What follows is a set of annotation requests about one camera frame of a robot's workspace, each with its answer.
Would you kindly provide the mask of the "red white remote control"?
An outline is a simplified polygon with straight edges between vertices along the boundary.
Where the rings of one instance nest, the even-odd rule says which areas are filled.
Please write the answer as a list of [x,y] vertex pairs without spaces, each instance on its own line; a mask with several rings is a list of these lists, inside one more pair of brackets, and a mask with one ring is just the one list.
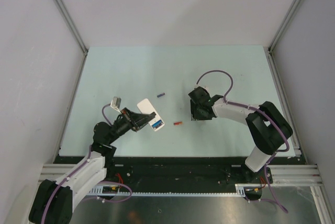
[[163,119],[161,118],[161,116],[158,114],[156,109],[153,107],[153,105],[147,98],[140,101],[137,104],[137,108],[142,114],[146,114],[152,117],[152,119],[149,121],[149,125],[153,131],[156,132],[164,127],[165,123]]

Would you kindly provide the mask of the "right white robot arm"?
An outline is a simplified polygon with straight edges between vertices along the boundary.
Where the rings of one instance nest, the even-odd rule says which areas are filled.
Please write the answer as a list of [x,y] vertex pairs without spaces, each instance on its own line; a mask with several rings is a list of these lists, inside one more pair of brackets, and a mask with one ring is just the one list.
[[211,97],[201,86],[194,88],[188,96],[194,120],[225,118],[249,128],[255,147],[242,165],[241,176],[246,182],[255,182],[260,171],[277,153],[289,151],[288,139],[293,130],[273,103],[265,101],[251,106],[232,102],[221,95]]

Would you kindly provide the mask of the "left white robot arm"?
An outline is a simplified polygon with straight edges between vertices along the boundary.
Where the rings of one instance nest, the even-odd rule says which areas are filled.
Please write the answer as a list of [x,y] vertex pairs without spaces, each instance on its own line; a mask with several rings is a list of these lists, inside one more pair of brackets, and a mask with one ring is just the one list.
[[112,143],[129,130],[137,132],[157,118],[155,110],[142,114],[124,108],[114,122],[106,119],[97,123],[87,155],[56,180],[41,182],[28,220],[32,223],[69,223],[80,201],[95,185],[115,178],[112,164],[116,147]]

